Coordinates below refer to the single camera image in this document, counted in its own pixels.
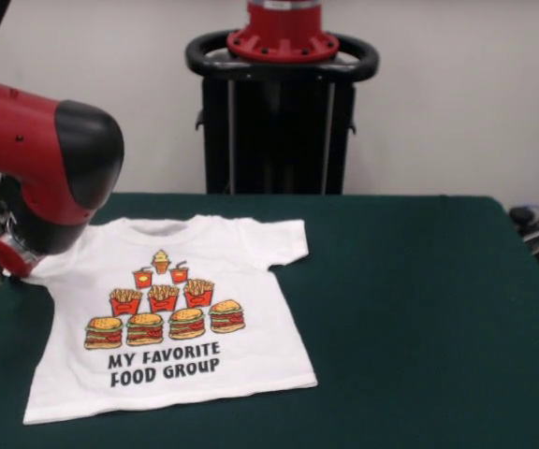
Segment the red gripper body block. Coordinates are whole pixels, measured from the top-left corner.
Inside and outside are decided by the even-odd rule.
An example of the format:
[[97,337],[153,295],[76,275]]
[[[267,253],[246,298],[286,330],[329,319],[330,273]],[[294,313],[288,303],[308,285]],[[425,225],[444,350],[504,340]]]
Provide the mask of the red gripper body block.
[[12,234],[0,236],[0,266],[11,275],[28,277],[41,261],[41,254],[25,247]]

